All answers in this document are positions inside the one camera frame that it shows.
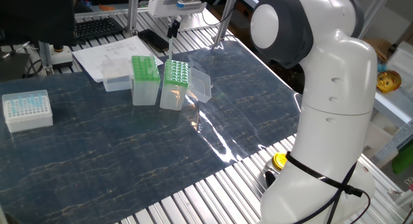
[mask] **keyboard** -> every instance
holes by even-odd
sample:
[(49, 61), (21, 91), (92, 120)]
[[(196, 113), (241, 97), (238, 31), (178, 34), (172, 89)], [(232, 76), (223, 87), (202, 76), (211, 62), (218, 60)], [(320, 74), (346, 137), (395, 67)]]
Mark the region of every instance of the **keyboard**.
[(122, 26), (111, 17), (76, 24), (78, 39), (91, 39), (109, 34), (117, 34), (122, 31)]

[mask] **plastic container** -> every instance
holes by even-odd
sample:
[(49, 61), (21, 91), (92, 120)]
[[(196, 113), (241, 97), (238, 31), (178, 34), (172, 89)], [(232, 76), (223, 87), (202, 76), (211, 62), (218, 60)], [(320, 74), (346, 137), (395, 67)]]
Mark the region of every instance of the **plastic container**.
[(46, 90), (3, 95), (3, 114), (10, 133), (53, 125)]
[(211, 99), (211, 78), (195, 68), (191, 68), (191, 78), (188, 88), (188, 96), (201, 102), (208, 102)]
[(161, 78), (153, 56), (132, 56), (132, 103), (155, 105)]
[(102, 62), (103, 85), (107, 92), (131, 89), (130, 65), (127, 59)]
[(161, 95), (161, 108), (181, 110), (185, 95), (201, 102), (211, 98), (211, 78), (188, 64), (167, 60)]
[(271, 186), (271, 184), (277, 179), (286, 162), (287, 159), (285, 157), (285, 153), (283, 152), (275, 153), (271, 159), (267, 161), (263, 168), (263, 174), (267, 187)]
[(188, 92), (190, 69), (188, 63), (167, 60), (161, 94), (161, 108), (181, 110)]

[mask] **black device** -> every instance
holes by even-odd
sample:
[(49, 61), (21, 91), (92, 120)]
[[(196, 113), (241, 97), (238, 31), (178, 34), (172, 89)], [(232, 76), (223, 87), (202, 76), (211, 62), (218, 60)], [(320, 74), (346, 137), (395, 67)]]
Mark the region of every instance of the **black device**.
[(169, 43), (151, 30), (140, 31), (137, 36), (159, 52), (165, 52), (169, 48)]
[(74, 0), (0, 0), (0, 44), (75, 45)]
[(122, 31), (122, 26), (111, 17), (76, 24), (78, 39), (91, 39)]

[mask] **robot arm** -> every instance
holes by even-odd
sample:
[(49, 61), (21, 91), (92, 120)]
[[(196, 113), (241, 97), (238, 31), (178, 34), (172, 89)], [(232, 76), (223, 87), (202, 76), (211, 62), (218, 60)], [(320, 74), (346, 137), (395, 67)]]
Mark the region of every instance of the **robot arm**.
[[(260, 0), (251, 20), (255, 47), (285, 68), (300, 63), (305, 89), (297, 138), (290, 155), (342, 182), (360, 157), (374, 104), (377, 59), (358, 40), (363, 13), (355, 0)], [(357, 164), (349, 185), (374, 194), (374, 180)], [(261, 200), (262, 224), (301, 223), (337, 192), (287, 163)], [(305, 223), (340, 223), (363, 209), (367, 196), (342, 193)]]

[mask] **yellow object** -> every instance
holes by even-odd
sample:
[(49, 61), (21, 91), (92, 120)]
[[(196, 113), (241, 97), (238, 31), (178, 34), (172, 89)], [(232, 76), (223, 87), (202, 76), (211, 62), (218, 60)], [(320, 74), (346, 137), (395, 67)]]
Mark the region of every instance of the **yellow object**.
[(392, 70), (380, 73), (377, 77), (377, 88), (384, 94), (395, 91), (401, 85), (400, 75)]
[(283, 170), (286, 162), (287, 158), (285, 157), (285, 153), (277, 152), (272, 156), (272, 164), (277, 170)]

